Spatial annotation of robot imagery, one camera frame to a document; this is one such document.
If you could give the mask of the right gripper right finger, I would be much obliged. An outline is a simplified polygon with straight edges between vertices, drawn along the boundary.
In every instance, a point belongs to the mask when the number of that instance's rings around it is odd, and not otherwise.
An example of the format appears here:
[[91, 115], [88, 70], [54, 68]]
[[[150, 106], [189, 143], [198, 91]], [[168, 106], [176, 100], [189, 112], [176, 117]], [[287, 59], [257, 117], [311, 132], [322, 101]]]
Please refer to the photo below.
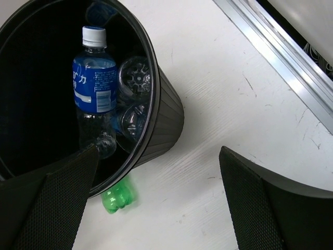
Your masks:
[[332, 249], [332, 192], [265, 169], [223, 146], [224, 190], [239, 249]]

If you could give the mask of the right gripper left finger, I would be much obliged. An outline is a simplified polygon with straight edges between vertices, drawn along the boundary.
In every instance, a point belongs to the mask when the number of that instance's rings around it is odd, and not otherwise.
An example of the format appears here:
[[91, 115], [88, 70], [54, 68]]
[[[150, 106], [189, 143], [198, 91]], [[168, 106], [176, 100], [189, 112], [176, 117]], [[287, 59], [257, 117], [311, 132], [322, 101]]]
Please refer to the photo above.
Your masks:
[[99, 161], [95, 145], [1, 181], [1, 249], [71, 249]]

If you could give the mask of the small blue label bottle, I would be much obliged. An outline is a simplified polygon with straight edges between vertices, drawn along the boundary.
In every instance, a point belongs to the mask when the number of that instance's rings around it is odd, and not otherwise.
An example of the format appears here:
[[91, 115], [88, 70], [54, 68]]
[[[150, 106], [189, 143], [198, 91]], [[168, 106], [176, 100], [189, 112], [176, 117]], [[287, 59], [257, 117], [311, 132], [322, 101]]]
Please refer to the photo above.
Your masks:
[[133, 103], [118, 106], [111, 118], [116, 132], [118, 145], [127, 153], [131, 153], [139, 140], [147, 118], [147, 104]]

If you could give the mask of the blue label clear bottle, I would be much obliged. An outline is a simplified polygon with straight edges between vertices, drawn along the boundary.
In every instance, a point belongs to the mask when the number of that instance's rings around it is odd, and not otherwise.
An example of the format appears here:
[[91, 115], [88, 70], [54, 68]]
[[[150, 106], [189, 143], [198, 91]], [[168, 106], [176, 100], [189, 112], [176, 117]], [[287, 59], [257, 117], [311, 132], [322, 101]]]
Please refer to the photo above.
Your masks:
[[84, 51], [72, 63], [73, 93], [81, 148], [95, 144], [100, 159], [110, 157], [117, 148], [111, 125], [117, 102], [118, 68], [106, 52], [106, 29], [82, 28]]

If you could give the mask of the clear plastic bottle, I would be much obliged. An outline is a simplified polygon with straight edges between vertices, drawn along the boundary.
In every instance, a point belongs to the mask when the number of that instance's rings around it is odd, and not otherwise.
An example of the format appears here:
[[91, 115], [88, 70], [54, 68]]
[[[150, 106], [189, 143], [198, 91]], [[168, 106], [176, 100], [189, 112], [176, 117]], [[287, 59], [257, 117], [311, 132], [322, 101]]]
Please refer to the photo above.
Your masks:
[[134, 101], [150, 95], [150, 68], [147, 57], [133, 56], [125, 60], [118, 72], [119, 91]]

